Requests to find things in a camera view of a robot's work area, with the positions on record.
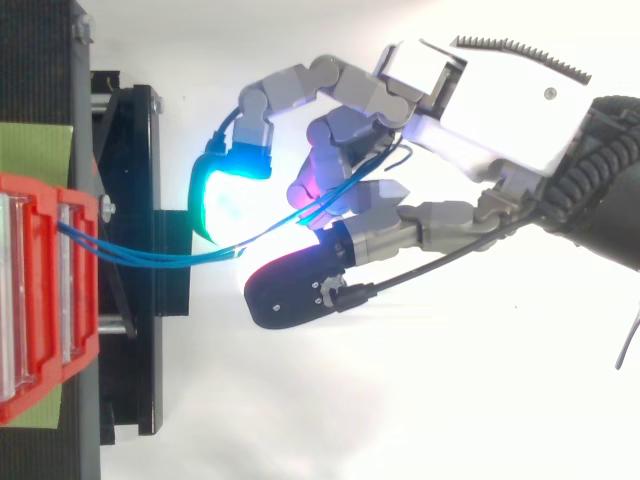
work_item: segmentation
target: wire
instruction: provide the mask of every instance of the wire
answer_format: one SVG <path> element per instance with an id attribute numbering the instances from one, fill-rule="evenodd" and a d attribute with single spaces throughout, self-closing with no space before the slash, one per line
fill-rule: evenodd
<path id="1" fill-rule="evenodd" d="M 515 233 L 516 230 L 524 227 L 525 225 L 529 225 L 540 216 L 540 213 L 534 212 L 520 220 L 516 220 L 515 222 L 500 227 L 493 232 L 487 233 L 486 235 L 480 237 L 478 240 L 471 242 L 469 245 L 459 248 L 455 252 L 445 255 L 444 257 L 434 260 L 433 262 L 427 263 L 425 265 L 422 265 L 421 267 L 414 268 L 413 270 L 398 275 L 397 277 L 393 277 L 389 280 L 385 280 L 384 282 L 373 285 L 370 289 L 370 296 L 375 296 L 378 293 L 391 287 L 395 287 L 396 285 L 400 285 L 401 283 L 404 283 L 408 280 L 413 280 L 414 278 L 424 275 L 425 273 L 432 272 L 437 268 L 448 265 L 449 263 L 454 262 L 455 260 L 468 255 L 469 253 L 475 252 L 479 248 L 482 248 L 495 240 L 499 240 L 506 235 Z"/>
<path id="2" fill-rule="evenodd" d="M 622 364 L 624 363 L 624 359 L 627 356 L 627 351 L 629 350 L 629 346 L 631 345 L 631 341 L 635 336 L 638 328 L 640 327 L 640 312 L 636 316 L 633 325 L 631 325 L 631 330 L 629 330 L 629 334 L 627 335 L 627 339 L 624 341 L 624 345 L 622 346 L 622 350 L 620 351 L 620 355 L 618 355 L 618 361 L 616 362 L 616 370 L 620 370 L 622 368 Z"/>
<path id="3" fill-rule="evenodd" d="M 399 162 L 396 162 L 393 165 L 389 165 L 387 168 L 385 168 L 384 169 L 385 172 L 388 172 L 391 169 L 399 167 L 400 165 L 402 165 L 404 162 L 406 162 L 413 156 L 413 148 L 411 148 L 409 145 L 398 145 L 398 148 L 402 148 L 403 150 L 406 150 L 409 153 L 407 153 L 407 155 Z"/>
<path id="4" fill-rule="evenodd" d="M 335 203 L 347 190 L 352 188 L 354 185 L 360 182 L 360 180 L 362 180 L 364 177 L 366 177 L 371 172 L 373 172 L 376 168 L 378 168 L 382 164 L 382 162 L 386 158 L 388 158 L 389 155 L 391 155 L 400 146 L 401 142 L 402 142 L 402 136 L 400 136 L 395 143 L 390 143 L 389 145 L 387 145 L 387 147 L 382 152 L 378 153 L 374 157 L 367 160 L 363 165 L 360 166 L 360 168 L 358 168 L 358 170 L 356 170 L 356 172 L 349 179 L 347 179 L 336 190 L 330 193 L 332 194 L 332 196 L 329 200 L 326 201 L 326 203 L 324 203 L 320 208 L 314 211 L 311 215 L 301 220 L 300 224 L 306 226 L 306 225 L 309 225 L 311 222 L 313 222 L 316 218 L 318 218 L 333 203 Z"/>
<path id="5" fill-rule="evenodd" d="M 227 117 L 222 121 L 220 127 L 213 135 L 212 141 L 218 141 L 221 135 L 224 135 L 225 130 L 231 125 L 231 123 L 241 114 L 239 108 L 234 109 Z M 242 255 L 246 247 L 252 242 L 256 241 L 260 237 L 280 228 L 281 226 L 293 221 L 299 220 L 302 215 L 307 213 L 308 211 L 319 207 L 315 210 L 311 215 L 299 220 L 301 225 L 308 225 L 315 218 L 317 218 L 320 214 L 322 214 L 330 205 L 335 203 L 347 190 L 356 185 L 360 180 L 362 180 L 366 175 L 373 172 L 376 168 L 378 168 L 382 162 L 391 155 L 399 146 L 400 142 L 402 142 L 402 136 L 395 143 L 390 143 L 382 152 L 378 153 L 374 157 L 367 160 L 363 165 L 358 168 L 358 170 L 347 180 L 345 180 L 340 186 L 338 186 L 335 190 L 332 190 L 317 200 L 313 201 L 306 207 L 301 208 L 300 210 L 292 213 L 291 215 L 283 218 L 279 222 L 276 222 L 271 227 L 267 228 L 262 233 L 249 238 L 243 242 L 240 242 L 236 245 L 232 245 L 230 247 L 226 247 L 220 249 L 215 252 L 205 253 L 200 255 L 172 255 L 172 254 L 161 254 L 161 253 L 151 253 L 151 252 L 142 252 L 139 250 L 133 250 L 127 247 L 122 247 L 119 245 L 115 245 L 113 243 L 107 242 L 105 240 L 100 240 L 99 238 L 92 237 L 87 235 L 86 233 L 77 230 L 69 225 L 64 223 L 58 223 L 58 230 L 60 233 L 69 236 L 71 240 L 80 245 L 81 247 L 87 249 L 91 253 L 95 254 L 99 258 L 109 261 L 112 263 L 116 263 L 118 265 L 128 266 L 128 267 L 138 267 L 138 268 L 189 268 L 191 266 L 200 265 L 203 263 L 217 262 L 222 260 L 229 260 L 235 257 Z M 409 150 L 412 153 L 410 147 L 405 147 L 405 149 Z M 406 161 L 411 153 L 405 157 L 403 160 L 398 162 L 397 165 Z"/>
<path id="6" fill-rule="evenodd" d="M 240 116 L 241 113 L 242 112 L 240 111 L 240 107 L 236 107 L 235 109 L 233 109 L 233 111 L 229 115 L 227 115 L 227 118 L 222 121 L 222 123 L 218 127 L 218 130 L 214 132 L 212 140 L 215 141 L 220 135 L 224 135 L 224 132 L 229 128 L 233 121 Z"/>

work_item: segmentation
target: glowing fingertip sensor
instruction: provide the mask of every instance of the glowing fingertip sensor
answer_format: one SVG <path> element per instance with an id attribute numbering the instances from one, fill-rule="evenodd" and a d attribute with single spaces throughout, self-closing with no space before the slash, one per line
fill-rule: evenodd
<path id="1" fill-rule="evenodd" d="M 234 142 L 225 153 L 224 138 L 209 142 L 191 171 L 188 208 L 193 230 L 220 246 L 259 233 L 262 225 L 256 215 L 265 194 L 261 180 L 270 176 L 268 147 Z"/>

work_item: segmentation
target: robotic hand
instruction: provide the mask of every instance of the robotic hand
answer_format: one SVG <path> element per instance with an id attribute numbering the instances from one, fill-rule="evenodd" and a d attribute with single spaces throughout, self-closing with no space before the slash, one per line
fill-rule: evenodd
<path id="1" fill-rule="evenodd" d="M 318 92 L 342 104 L 309 125 L 312 149 L 287 191 L 295 208 L 388 154 L 397 137 L 474 182 L 495 182 L 476 206 L 399 205 L 409 192 L 393 180 L 359 181 L 316 206 L 308 220 L 320 245 L 264 266 L 247 282 L 256 323 L 285 328 L 352 308 L 532 222 L 639 270 L 640 101 L 594 101 L 589 80 L 513 41 L 459 37 L 447 47 L 423 40 L 390 46 L 373 74 L 322 56 L 246 87 L 229 153 L 250 152 L 263 166 L 270 163 L 270 117 Z M 355 215 L 322 229 L 347 212 Z M 346 268 L 405 247 L 447 255 L 379 285 L 344 282 Z"/>

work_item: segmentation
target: green tape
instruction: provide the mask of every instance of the green tape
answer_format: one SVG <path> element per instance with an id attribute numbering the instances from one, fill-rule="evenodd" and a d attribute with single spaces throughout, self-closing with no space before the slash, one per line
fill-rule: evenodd
<path id="1" fill-rule="evenodd" d="M 53 390 L 38 404 L 24 412 L 6 428 L 58 428 L 60 420 L 60 402 L 62 400 L 62 385 L 56 385 Z"/>
<path id="2" fill-rule="evenodd" d="M 0 171 L 66 187 L 72 133 L 66 125 L 0 123 Z"/>

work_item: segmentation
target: black cable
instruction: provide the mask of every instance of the black cable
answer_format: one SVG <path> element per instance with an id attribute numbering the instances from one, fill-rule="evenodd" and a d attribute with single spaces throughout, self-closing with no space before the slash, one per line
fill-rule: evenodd
<path id="1" fill-rule="evenodd" d="M 240 107 L 236 107 L 229 115 L 227 115 L 227 118 L 225 118 L 222 123 L 220 124 L 220 126 L 218 127 L 218 130 L 215 131 L 215 133 L 213 134 L 213 138 L 216 138 L 216 135 L 222 135 L 224 134 L 224 132 L 227 130 L 227 128 L 229 128 L 229 126 L 233 123 L 233 121 L 238 118 L 240 116 L 242 112 L 240 111 Z"/>
<path id="2" fill-rule="evenodd" d="M 609 97 L 598 97 L 593 100 L 592 108 L 607 115 L 621 115 L 625 110 L 640 112 L 640 98 L 625 97 L 622 95 L 612 95 Z"/>
<path id="3" fill-rule="evenodd" d="M 636 106 L 640 112 L 640 101 L 633 100 L 628 97 L 605 97 L 594 104 L 605 111 Z M 577 159 L 562 176 L 553 180 L 540 202 L 540 209 L 549 220 L 571 222 L 594 198 L 606 192 L 619 175 L 638 162 L 640 125 L 636 124 L 608 145 Z"/>
<path id="4" fill-rule="evenodd" d="M 376 285 L 372 285 L 369 289 L 370 297 L 377 295 L 383 290 L 387 290 L 388 288 L 395 287 L 396 285 L 400 285 L 408 280 L 413 280 L 416 277 L 424 275 L 425 273 L 429 273 L 434 271 L 437 268 L 443 267 L 455 260 L 458 260 L 469 253 L 475 252 L 479 248 L 484 247 L 485 245 L 495 241 L 500 240 L 502 237 L 506 235 L 510 235 L 515 233 L 521 227 L 525 225 L 529 225 L 540 217 L 538 212 L 534 212 L 520 220 L 516 220 L 515 222 L 509 223 L 503 227 L 500 227 L 493 232 L 487 233 L 483 235 L 478 240 L 471 242 L 469 245 L 465 245 L 462 248 L 459 248 L 455 252 L 449 253 L 444 257 L 441 257 L 433 262 L 422 265 L 421 267 L 414 268 L 406 273 L 398 275 L 397 277 L 390 278 L 389 280 L 385 280 L 384 282 L 378 283 Z"/>
<path id="5" fill-rule="evenodd" d="M 406 162 L 407 160 L 409 160 L 413 156 L 413 148 L 411 148 L 409 145 L 398 145 L 398 148 L 402 148 L 403 150 L 406 150 L 409 153 L 407 153 L 402 160 L 400 160 L 400 161 L 394 163 L 393 165 L 390 165 L 387 168 L 385 168 L 384 169 L 385 172 L 388 172 L 389 170 L 391 170 L 393 168 L 399 167 L 400 165 L 402 165 L 404 162 Z"/>

